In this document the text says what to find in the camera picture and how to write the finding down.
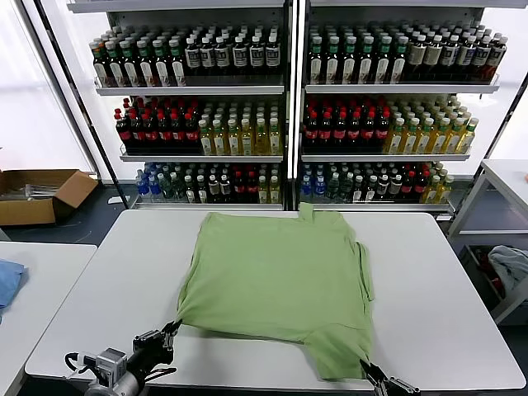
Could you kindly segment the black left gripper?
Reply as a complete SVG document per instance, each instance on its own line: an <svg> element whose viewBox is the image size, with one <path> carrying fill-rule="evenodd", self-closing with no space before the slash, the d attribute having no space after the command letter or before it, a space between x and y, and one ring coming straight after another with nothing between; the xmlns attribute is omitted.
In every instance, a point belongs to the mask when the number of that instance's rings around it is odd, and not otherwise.
<svg viewBox="0 0 528 396"><path fill-rule="evenodd" d="M161 330L137 335L133 340L133 354L127 370L132 374L149 374L157 365L172 363L173 341L182 321L167 323Z"/></svg>

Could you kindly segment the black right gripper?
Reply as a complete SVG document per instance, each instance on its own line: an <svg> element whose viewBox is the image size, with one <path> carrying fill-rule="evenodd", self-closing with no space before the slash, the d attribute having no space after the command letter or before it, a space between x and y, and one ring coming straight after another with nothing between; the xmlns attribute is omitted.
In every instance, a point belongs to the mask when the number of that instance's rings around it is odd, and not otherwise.
<svg viewBox="0 0 528 396"><path fill-rule="evenodd" d="M360 360L365 377L374 386L375 394L383 396L413 396L420 394L420 389L400 378L388 377L377 365Z"/></svg>

